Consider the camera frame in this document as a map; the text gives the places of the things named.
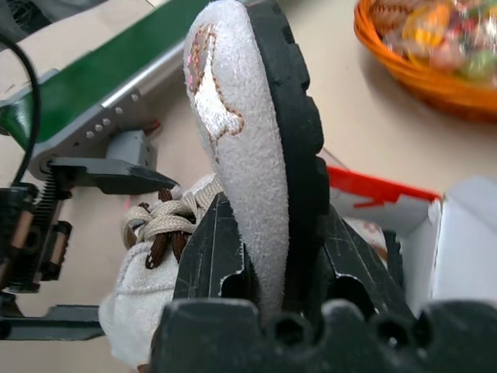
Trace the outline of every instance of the wrapped candy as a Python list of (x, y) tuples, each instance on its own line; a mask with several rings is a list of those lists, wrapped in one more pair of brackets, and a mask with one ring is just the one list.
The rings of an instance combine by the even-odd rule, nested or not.
[(496, 86), (497, 0), (423, 2), (384, 42), (418, 66)]

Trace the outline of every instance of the orange basket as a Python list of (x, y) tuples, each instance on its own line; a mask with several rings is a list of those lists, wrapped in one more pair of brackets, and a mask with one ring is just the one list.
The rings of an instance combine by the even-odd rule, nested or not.
[(416, 65), (382, 43), (369, 17), (373, 0), (360, 0), (354, 10), (357, 39), (415, 98), (467, 120), (497, 124), (497, 89), (478, 87), (462, 79)]

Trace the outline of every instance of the brown shoelace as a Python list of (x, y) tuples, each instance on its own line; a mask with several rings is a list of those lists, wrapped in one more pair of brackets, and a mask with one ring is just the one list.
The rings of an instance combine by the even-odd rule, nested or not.
[[(169, 189), (163, 189), (158, 192), (158, 199), (162, 202), (167, 202), (172, 200), (171, 191)], [(145, 210), (148, 211), (149, 206), (147, 204), (140, 204)], [(159, 233), (155, 236), (154, 243), (150, 248), (150, 253), (147, 255), (145, 260), (145, 267), (149, 270), (161, 265), (164, 260), (165, 254), (169, 244), (172, 246), (172, 253), (179, 263), (181, 258), (181, 253), (186, 246), (186, 233), (185, 232), (166, 232)]]

